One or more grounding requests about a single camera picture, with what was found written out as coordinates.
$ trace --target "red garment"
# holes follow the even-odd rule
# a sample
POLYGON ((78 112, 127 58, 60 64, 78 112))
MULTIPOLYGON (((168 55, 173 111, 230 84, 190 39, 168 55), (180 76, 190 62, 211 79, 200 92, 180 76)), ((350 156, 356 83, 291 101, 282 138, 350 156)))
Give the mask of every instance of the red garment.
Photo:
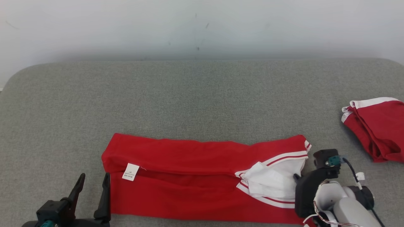
POLYGON ((374 162, 404 162, 404 103, 389 97, 351 101, 342 122, 358 137, 374 162))
POLYGON ((102 154, 111 174, 111 212, 169 219, 302 224, 294 200, 254 198, 240 178, 266 166, 307 159, 304 136, 244 145, 115 134, 102 154), (128 163, 140 166, 122 179, 128 163))

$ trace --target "red shorts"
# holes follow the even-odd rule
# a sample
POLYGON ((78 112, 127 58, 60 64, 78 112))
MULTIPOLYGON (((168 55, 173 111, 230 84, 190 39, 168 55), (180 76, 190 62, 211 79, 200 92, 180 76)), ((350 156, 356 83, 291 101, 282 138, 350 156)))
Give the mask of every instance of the red shorts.
POLYGON ((351 101, 342 108, 350 128, 374 162, 404 162, 404 103, 389 97, 351 101))
POLYGON ((242 178, 258 162, 268 169, 288 168, 283 163, 290 160, 304 163, 309 147, 302 135, 250 146, 115 134, 102 154, 104 169, 111 174, 111 212, 183 220, 301 224, 294 199, 253 197, 242 178), (140 166, 134 181, 122 179, 128 163, 140 166))

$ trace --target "white fabric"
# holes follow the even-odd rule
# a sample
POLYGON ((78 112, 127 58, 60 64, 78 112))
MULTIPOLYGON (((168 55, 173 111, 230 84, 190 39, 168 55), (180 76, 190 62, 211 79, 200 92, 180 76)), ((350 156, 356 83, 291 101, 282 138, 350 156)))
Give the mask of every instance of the white fabric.
MULTIPOLYGON (((310 151, 310 148, 311 148, 311 144, 307 140, 305 141, 305 147, 306 147, 305 151, 295 151, 295 152, 283 153, 283 154, 277 155, 275 157, 272 157, 272 158, 262 162, 262 164, 274 165, 274 164, 283 162, 285 160, 301 159, 302 157, 299 157, 299 156, 307 155, 307 152, 310 151)), ((248 170, 237 171, 234 174, 236 175, 236 177, 242 178, 242 175, 244 175, 248 170)))
MULTIPOLYGON (((367 100, 361 100, 361 101, 350 101, 349 105, 351 107, 355 107, 356 109, 359 108, 364 108, 368 107, 371 105, 376 105, 388 101, 399 101, 398 99, 391 98, 391 97, 379 97, 379 98, 374 98, 374 99, 367 99, 367 100)), ((352 111, 348 111, 348 106, 342 108, 342 117, 341 121, 342 123, 345 122, 345 120, 348 118, 349 115, 351 115, 352 111)))
MULTIPOLYGON (((248 190, 247 187, 245 187, 244 185, 242 185, 241 183, 238 183, 236 188, 240 189, 242 192, 250 195, 250 192, 248 190)), ((280 208, 287 208, 287 209, 294 209, 295 208, 295 204, 294 203, 284 203, 281 200, 273 200, 273 199, 269 199, 268 197, 253 197, 256 200, 259 200, 263 203, 269 204, 271 206, 276 206, 276 207, 280 207, 280 208)))
POLYGON ((283 160, 270 166, 257 162, 242 176, 248 183, 249 194, 255 198, 294 199, 296 183, 293 175, 300 176, 306 158, 283 160))

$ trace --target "white stripe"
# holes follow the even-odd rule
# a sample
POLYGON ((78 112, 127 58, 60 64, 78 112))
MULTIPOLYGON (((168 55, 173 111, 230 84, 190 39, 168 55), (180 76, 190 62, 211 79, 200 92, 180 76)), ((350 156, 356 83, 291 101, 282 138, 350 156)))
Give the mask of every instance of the white stripe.
POLYGON ((308 159, 308 158, 309 158, 309 156, 283 158, 281 160, 278 160, 278 161, 270 164, 269 166, 273 166, 273 165, 276 165, 276 164, 278 164, 280 162, 284 162, 284 161, 287 161, 287 160, 308 159))
POLYGON ((344 123, 348 119, 349 115, 351 115, 352 113, 352 111, 346 111, 341 117, 342 123, 344 123))
POLYGON ((349 104, 351 107, 356 107, 356 109, 359 108, 364 108, 368 107, 371 105, 376 105, 388 101, 399 101, 398 99, 391 98, 391 97, 380 97, 380 98, 375 98, 375 99, 367 99, 367 100, 361 100, 361 101, 350 101, 349 104))
POLYGON ((305 141, 304 142, 304 147, 306 148, 306 151, 310 151, 310 149, 311 149, 311 144, 309 145, 310 143, 309 143, 309 141, 305 141))
POLYGON ((266 160, 265 162, 263 162, 263 164, 268 165, 269 163, 271 163, 275 160, 278 160, 280 158, 284 158, 284 157, 288 157, 288 156, 301 156, 301 155, 307 155, 307 151, 296 151, 296 152, 283 153, 283 154, 277 155, 273 158, 266 160))
MULTIPOLYGON (((245 179, 242 179, 241 183, 243 183, 245 186, 249 187, 248 181, 246 181, 245 179)), ((277 200, 277 201, 281 201, 281 202, 295 202, 295 199, 282 199, 282 198, 276 198, 276 197, 271 197, 271 196, 266 196, 266 197, 277 200)))
MULTIPOLYGON (((240 183, 237 184, 236 188, 240 189, 242 192, 246 193, 247 195, 250 195, 248 188, 244 187, 242 184, 240 184, 240 183)), ((253 197, 253 198, 255 198, 263 203, 269 204, 271 206, 276 206, 276 207, 280 207, 280 208, 289 208, 289 209, 295 208, 295 204, 275 202, 273 200, 265 199, 264 197, 253 197)))
MULTIPOLYGON (((284 157, 288 157, 288 156, 307 155, 307 151, 295 151, 295 152, 283 153, 283 154, 277 155, 277 156, 275 156, 275 157, 273 157, 273 158, 270 158, 270 159, 264 161, 263 164, 264 164, 264 165, 268 165, 269 163, 271 163, 271 162, 273 162, 273 161, 275 161, 275 160, 278 160, 278 159, 284 158, 284 157)), ((282 159, 282 160, 280 160, 280 161, 285 161, 285 160, 290 160, 290 158, 282 159)), ((234 173, 234 175, 235 175, 236 177, 238 177, 238 178, 241 178, 239 175, 242 174, 242 173, 246 173, 248 170, 250 170, 250 169, 246 169, 246 170, 242 170, 242 171, 237 171, 237 172, 234 173)))
POLYGON ((343 107, 343 108, 342 108, 342 112, 343 112, 343 113, 348 112, 348 107, 349 107, 349 106, 343 107))

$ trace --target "gray fabric surface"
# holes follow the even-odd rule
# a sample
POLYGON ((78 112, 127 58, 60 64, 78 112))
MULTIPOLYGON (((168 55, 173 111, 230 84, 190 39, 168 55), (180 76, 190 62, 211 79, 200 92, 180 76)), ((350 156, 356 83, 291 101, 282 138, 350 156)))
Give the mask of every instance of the gray fabric surface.
MULTIPOLYGON (((310 155, 336 148, 375 195, 386 226, 404 223, 404 165, 375 164, 341 123, 350 100, 404 100, 404 67, 383 59, 79 62, 36 65, 0 95, 0 226, 36 219, 86 173, 76 216, 92 217, 101 195, 101 154, 115 132, 152 138, 253 144, 303 134, 310 155)), ((313 158, 304 171, 313 170, 313 158)), ((340 178, 352 185, 343 166, 340 178)), ((112 226, 232 226, 113 215, 112 226)))

